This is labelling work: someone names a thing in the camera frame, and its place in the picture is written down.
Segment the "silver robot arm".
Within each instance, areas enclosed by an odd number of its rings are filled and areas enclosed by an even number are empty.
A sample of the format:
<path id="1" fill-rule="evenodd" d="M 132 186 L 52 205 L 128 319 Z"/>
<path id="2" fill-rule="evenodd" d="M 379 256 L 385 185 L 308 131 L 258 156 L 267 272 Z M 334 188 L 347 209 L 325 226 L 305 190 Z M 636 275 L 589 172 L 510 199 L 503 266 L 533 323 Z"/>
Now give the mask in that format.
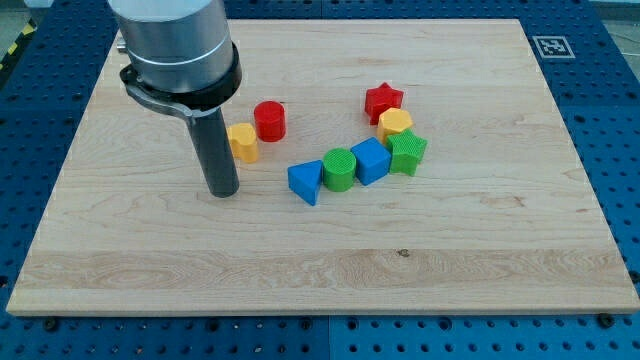
<path id="1" fill-rule="evenodd" d="M 127 94 L 193 125 L 224 125 L 221 106 L 240 86 L 239 52 L 220 0 L 109 0 L 130 64 Z"/>

